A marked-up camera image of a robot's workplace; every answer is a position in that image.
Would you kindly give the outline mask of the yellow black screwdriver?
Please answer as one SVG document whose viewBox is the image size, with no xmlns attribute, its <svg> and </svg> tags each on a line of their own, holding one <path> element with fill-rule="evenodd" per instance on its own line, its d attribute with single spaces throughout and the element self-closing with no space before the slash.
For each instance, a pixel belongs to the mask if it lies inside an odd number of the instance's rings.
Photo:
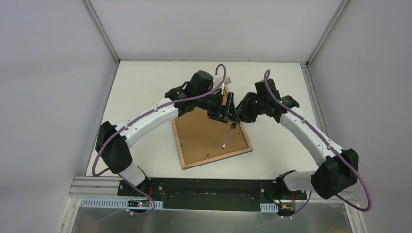
<svg viewBox="0 0 412 233">
<path fill-rule="evenodd" d="M 225 149 L 225 148 L 226 148 L 227 143 L 228 143 L 228 141 L 229 141 L 229 139 L 230 139 L 230 136 L 231 136 L 231 134 L 232 134 L 232 132 L 234 131 L 235 128 L 236 128 L 236 123 L 232 123 L 231 126 L 230 126 L 230 131 L 229 131 L 229 133 L 228 133 L 228 135 L 227 135 L 227 138 L 226 138 L 224 144 L 222 145 L 222 149 Z"/>
</svg>

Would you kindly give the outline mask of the wooden picture frame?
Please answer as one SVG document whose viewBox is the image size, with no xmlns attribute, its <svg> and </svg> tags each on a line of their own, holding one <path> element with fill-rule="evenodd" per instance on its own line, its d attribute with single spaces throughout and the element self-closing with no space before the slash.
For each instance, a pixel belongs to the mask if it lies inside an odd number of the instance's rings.
<svg viewBox="0 0 412 233">
<path fill-rule="evenodd" d="M 236 126 L 222 149 L 231 123 L 211 120 L 200 108 L 173 120 L 172 126 L 183 170 L 253 151 L 243 124 Z"/>
</svg>

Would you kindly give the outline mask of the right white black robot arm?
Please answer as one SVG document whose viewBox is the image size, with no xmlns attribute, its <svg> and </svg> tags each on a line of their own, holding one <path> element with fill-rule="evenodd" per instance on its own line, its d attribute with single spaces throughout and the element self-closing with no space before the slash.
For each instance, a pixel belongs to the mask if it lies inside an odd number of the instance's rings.
<svg viewBox="0 0 412 233">
<path fill-rule="evenodd" d="M 353 149 L 344 150 L 314 127 L 292 96 L 280 96 L 272 79 L 256 82 L 255 88 L 236 107 L 240 121 L 253 123 L 258 115 L 273 118 L 299 140 L 318 166 L 314 171 L 291 170 L 279 175 L 275 190 L 280 198 L 288 199 L 303 190 L 329 199 L 357 182 L 348 167 L 358 168 L 359 157 Z"/>
</svg>

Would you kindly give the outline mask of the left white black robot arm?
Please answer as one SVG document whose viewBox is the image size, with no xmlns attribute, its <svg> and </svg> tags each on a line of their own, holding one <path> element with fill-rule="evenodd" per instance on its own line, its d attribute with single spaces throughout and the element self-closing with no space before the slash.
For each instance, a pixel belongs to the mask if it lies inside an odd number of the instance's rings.
<svg viewBox="0 0 412 233">
<path fill-rule="evenodd" d="M 194 73 L 190 81 L 170 89 L 158 103 L 146 112 L 117 124 L 101 124 L 95 145 L 97 158 L 102 158 L 114 174 L 130 183 L 136 196 L 147 193 L 148 183 L 144 172 L 133 162 L 130 148 L 143 136 L 185 113 L 200 108 L 207 111 L 209 119 L 238 124 L 233 98 L 229 93 L 223 103 L 223 91 L 231 80 L 227 76 L 212 76 L 205 71 Z"/>
</svg>

